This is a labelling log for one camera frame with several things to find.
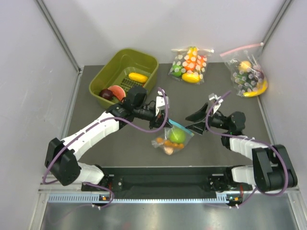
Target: bag zipper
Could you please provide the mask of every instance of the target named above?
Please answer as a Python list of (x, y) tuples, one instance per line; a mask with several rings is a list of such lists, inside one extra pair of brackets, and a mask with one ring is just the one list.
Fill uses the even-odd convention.
[(258, 46), (263, 46), (264, 43), (261, 42), (261, 43), (257, 43), (257, 44), (252, 44), (252, 45), (248, 45), (248, 46), (241, 46), (241, 47), (238, 47), (238, 48), (235, 48), (235, 49), (232, 49), (232, 50), (229, 50), (225, 53), (222, 53), (220, 54), (221, 57), (227, 55), (227, 54), (230, 54), (230, 53), (233, 53), (233, 52), (236, 52), (236, 51), (239, 51), (239, 50), (242, 50), (242, 49), (250, 49), (250, 48), (254, 48), (254, 47), (258, 47)]

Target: polka dot plastic bag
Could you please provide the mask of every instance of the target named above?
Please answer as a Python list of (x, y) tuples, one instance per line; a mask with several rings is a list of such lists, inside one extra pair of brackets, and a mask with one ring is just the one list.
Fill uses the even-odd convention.
[(167, 155), (172, 155), (185, 148), (190, 139), (194, 136), (190, 130), (169, 119), (171, 128), (164, 128), (164, 134), (152, 140), (152, 145), (160, 147)]
[(263, 43), (242, 46), (220, 56), (231, 71), (231, 80), (241, 97), (254, 97), (266, 91), (268, 81), (258, 60)]
[(190, 46), (187, 50), (177, 51), (173, 65), (168, 73), (176, 80), (200, 84), (207, 69), (208, 56), (213, 50), (200, 50)]

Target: clear plastic bag with fruit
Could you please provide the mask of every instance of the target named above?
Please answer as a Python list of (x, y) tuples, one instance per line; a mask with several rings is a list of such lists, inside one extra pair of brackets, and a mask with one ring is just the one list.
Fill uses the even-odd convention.
[(194, 133), (175, 121), (169, 120), (169, 122), (173, 127), (164, 128), (164, 134), (152, 140), (152, 145), (155, 148), (162, 148), (167, 155), (172, 155), (185, 148)]
[(186, 50), (173, 50), (177, 52), (173, 65), (168, 73), (176, 80), (183, 80), (189, 83), (201, 84), (207, 69), (208, 56), (214, 50), (199, 49), (190, 46)]
[(268, 80), (265, 77), (259, 57), (263, 43), (242, 46), (221, 54), (224, 63), (231, 71), (231, 80), (241, 97), (254, 97), (266, 91)]

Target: gray wall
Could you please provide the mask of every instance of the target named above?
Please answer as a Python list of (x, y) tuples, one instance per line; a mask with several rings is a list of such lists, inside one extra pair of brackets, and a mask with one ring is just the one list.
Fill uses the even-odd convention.
[(307, 1), (295, 0), (264, 50), (261, 96), (275, 139), (289, 152), (307, 204)]
[(283, 0), (44, 0), (79, 65), (140, 49), (170, 63), (172, 48), (218, 54), (259, 43)]
[(33, 0), (0, 3), (0, 229), (24, 230), (77, 74)]

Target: gray table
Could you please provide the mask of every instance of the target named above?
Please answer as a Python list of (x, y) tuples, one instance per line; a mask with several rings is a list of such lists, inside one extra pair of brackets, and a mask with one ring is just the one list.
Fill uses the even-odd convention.
[[(202, 85), (172, 79), (167, 75), (170, 67), (170, 64), (160, 64), (156, 87), (162, 87), (169, 96), (169, 117), (184, 126), (189, 124), (185, 117), (200, 109), (208, 101), (210, 93), (222, 95), (228, 90), (233, 90), (230, 73), (224, 63), (210, 63), (204, 76), (205, 83)], [(91, 123), (104, 111), (88, 90), (91, 80), (101, 68), (102, 66), (84, 67), (69, 135)], [(155, 99), (156, 87), (148, 95), (148, 101)], [(244, 133), (256, 139), (269, 141), (257, 98), (240, 98), (233, 90), (220, 110), (224, 115), (234, 111), (244, 112), (247, 118)], [(148, 128), (146, 121), (135, 119), (134, 123)], [(227, 150), (222, 146), (220, 137), (211, 133), (195, 135), (182, 151), (168, 156), (160, 148), (155, 149), (151, 145), (151, 140), (159, 134), (161, 131), (158, 134), (145, 134), (126, 126), (89, 149), (80, 162), (104, 167), (229, 166), (251, 163), (240, 154)]]

